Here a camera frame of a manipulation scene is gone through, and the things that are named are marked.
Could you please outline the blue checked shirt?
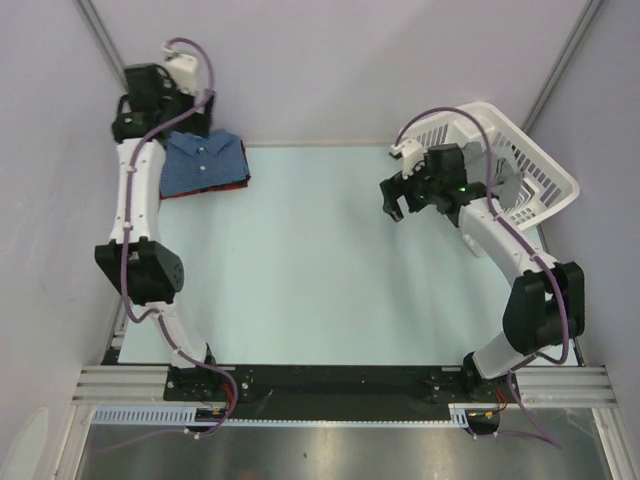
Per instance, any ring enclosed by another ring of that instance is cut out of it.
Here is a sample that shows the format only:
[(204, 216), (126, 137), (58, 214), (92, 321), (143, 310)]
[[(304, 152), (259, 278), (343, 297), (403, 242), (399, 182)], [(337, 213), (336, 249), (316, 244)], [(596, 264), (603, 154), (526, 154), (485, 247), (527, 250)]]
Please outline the blue checked shirt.
[(245, 188), (251, 178), (244, 143), (224, 129), (201, 137), (172, 132), (160, 180), (160, 198)]

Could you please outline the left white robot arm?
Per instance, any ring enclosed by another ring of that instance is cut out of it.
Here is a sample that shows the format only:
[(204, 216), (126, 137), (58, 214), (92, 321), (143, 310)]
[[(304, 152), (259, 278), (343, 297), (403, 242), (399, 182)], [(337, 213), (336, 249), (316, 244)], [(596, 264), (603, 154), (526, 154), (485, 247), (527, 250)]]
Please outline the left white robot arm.
[(209, 345), (180, 311), (183, 263), (161, 243), (158, 226), (170, 131), (202, 133), (211, 123), (213, 93), (196, 98), (197, 72), (197, 60), (185, 54), (125, 69), (127, 92), (111, 126), (119, 172), (115, 220), (108, 241), (94, 249), (129, 319), (155, 324), (169, 349), (168, 401), (210, 399), (223, 382)]

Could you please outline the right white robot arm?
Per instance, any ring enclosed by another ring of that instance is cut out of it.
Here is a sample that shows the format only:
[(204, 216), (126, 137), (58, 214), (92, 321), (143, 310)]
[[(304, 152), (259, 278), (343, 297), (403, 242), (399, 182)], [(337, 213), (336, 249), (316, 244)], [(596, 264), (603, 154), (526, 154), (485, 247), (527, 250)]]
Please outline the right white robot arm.
[(401, 159), (401, 170), (380, 184), (383, 210), (394, 221), (404, 217), (401, 200), (411, 213), (435, 206), (479, 245), (511, 288), (501, 332), (463, 360), (460, 384), (473, 401), (486, 400), (509, 372), (545, 357), (552, 346), (568, 348), (585, 331), (583, 270), (537, 249), (504, 216), (485, 184), (470, 181), (468, 161), (480, 152), (476, 142), (425, 149), (405, 140), (390, 150)]

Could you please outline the red black plaid shirt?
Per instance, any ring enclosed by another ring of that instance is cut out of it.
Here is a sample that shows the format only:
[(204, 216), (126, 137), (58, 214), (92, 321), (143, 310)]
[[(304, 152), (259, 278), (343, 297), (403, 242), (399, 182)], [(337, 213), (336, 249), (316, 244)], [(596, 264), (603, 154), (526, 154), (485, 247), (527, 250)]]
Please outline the red black plaid shirt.
[(215, 152), (204, 145), (185, 151), (170, 144), (163, 166), (162, 200), (246, 188), (251, 174), (244, 144), (230, 141)]

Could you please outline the grey shirt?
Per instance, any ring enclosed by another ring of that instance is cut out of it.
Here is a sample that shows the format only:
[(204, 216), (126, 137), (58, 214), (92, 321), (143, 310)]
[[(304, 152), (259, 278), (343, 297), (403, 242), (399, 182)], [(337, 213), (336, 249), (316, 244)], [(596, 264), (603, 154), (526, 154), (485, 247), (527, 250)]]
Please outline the grey shirt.
[[(469, 142), (462, 147), (464, 165), (469, 183), (486, 183), (486, 152), (480, 142)], [(524, 175), (518, 170), (514, 152), (508, 147), (492, 148), (491, 191), (502, 210), (516, 206)]]

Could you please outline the white plastic basket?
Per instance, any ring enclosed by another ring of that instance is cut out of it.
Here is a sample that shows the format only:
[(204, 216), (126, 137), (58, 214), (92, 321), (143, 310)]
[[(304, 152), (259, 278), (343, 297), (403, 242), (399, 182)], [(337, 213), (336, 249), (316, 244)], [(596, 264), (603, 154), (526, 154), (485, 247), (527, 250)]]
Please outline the white plastic basket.
[[(508, 147), (514, 152), (518, 170), (524, 175), (516, 206), (502, 212), (520, 230), (526, 231), (557, 214), (579, 195), (577, 181), (544, 152), (497, 107), (486, 102), (472, 102), (459, 107), (479, 123), (491, 144)], [(400, 130), (392, 145), (414, 139), (427, 151), (441, 144), (459, 147), (480, 142), (485, 149), (479, 127), (466, 117), (450, 111), (438, 112), (409, 123)]]

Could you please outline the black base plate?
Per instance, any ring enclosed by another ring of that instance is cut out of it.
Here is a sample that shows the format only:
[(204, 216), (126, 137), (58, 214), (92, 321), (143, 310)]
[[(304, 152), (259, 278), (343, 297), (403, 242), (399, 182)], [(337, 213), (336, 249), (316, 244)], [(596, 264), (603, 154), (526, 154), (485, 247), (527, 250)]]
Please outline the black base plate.
[(163, 398), (212, 405), (233, 396), (234, 420), (409, 422), (444, 420), (453, 403), (513, 403), (504, 377), (465, 367), (370, 365), (227, 366), (228, 378), (191, 367), (167, 371)]

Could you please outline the aluminium rail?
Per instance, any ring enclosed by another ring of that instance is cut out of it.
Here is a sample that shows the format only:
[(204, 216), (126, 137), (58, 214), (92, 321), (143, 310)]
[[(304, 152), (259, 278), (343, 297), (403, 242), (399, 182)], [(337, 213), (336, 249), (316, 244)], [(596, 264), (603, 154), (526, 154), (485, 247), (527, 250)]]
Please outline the aluminium rail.
[[(75, 405), (163, 405), (168, 368), (160, 365), (86, 366)], [(526, 367), (516, 373), (524, 404), (531, 408), (613, 408), (618, 405), (603, 367)]]

